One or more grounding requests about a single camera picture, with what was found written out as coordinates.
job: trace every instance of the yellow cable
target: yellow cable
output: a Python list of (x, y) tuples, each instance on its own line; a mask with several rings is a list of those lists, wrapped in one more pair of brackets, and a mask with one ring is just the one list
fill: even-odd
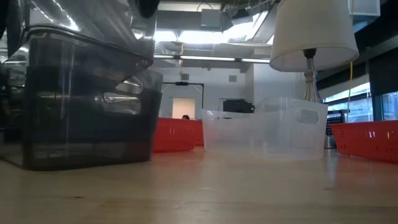
[[(354, 25), (354, 1), (352, 0), (351, 2), (351, 23)], [(351, 69), (349, 73), (349, 91), (348, 91), (348, 103), (347, 103), (347, 118), (346, 118), (346, 123), (348, 123), (348, 115), (349, 115), (349, 102), (351, 99), (351, 87), (353, 84), (353, 62), (350, 63)]]

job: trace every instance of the wooden table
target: wooden table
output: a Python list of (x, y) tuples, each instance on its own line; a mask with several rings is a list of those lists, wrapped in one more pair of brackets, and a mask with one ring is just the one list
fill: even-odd
[(202, 150), (60, 172), (0, 162), (0, 223), (398, 223), (398, 164)]

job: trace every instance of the window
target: window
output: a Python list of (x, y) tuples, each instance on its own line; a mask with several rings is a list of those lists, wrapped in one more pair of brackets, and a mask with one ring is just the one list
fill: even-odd
[[(347, 110), (348, 92), (346, 90), (324, 99), (324, 102), (329, 105), (328, 111)], [(373, 121), (373, 106), (369, 83), (351, 89), (349, 110), (349, 123)]]
[(382, 96), (383, 120), (392, 121), (398, 119), (398, 92), (387, 93)]

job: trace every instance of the clear plastic bin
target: clear plastic bin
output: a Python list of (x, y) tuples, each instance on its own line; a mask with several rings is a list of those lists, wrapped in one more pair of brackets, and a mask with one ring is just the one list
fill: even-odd
[(254, 114), (203, 110), (205, 149), (263, 159), (319, 159), (327, 110), (327, 105), (291, 98), (268, 98)]

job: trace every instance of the lamp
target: lamp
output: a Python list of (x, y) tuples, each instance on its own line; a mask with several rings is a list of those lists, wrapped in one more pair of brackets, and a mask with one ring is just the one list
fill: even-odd
[(279, 3), (270, 66), (281, 72), (305, 72), (305, 100), (321, 100), (316, 71), (338, 67), (358, 56), (347, 0)]

